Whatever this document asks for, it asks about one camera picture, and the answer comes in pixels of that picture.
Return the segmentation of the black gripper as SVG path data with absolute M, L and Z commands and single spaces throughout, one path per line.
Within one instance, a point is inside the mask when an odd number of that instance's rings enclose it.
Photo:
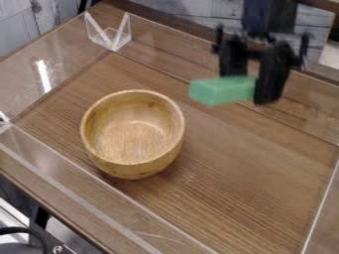
M 244 0 L 241 31 L 224 37 L 216 27 L 212 53 L 218 56 L 220 76 L 246 75 L 249 60 L 258 60 L 253 104 L 277 101 L 292 67 L 304 67 L 310 35 L 302 33 L 298 49 L 274 35 L 292 34 L 298 0 Z

